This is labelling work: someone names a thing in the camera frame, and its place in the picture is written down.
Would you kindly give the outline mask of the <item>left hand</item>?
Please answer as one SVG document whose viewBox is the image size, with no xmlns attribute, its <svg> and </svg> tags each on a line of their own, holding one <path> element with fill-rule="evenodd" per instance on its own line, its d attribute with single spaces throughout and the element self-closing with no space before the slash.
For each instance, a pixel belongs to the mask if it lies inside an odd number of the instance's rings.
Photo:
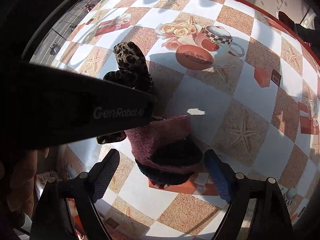
<svg viewBox="0 0 320 240">
<path fill-rule="evenodd" d="M 22 211 L 31 216 L 34 208 L 34 176 L 37 171 L 38 154 L 48 157 L 49 148 L 30 150 L 13 165 L 9 186 L 3 190 L 6 204 L 10 211 Z"/>
</svg>

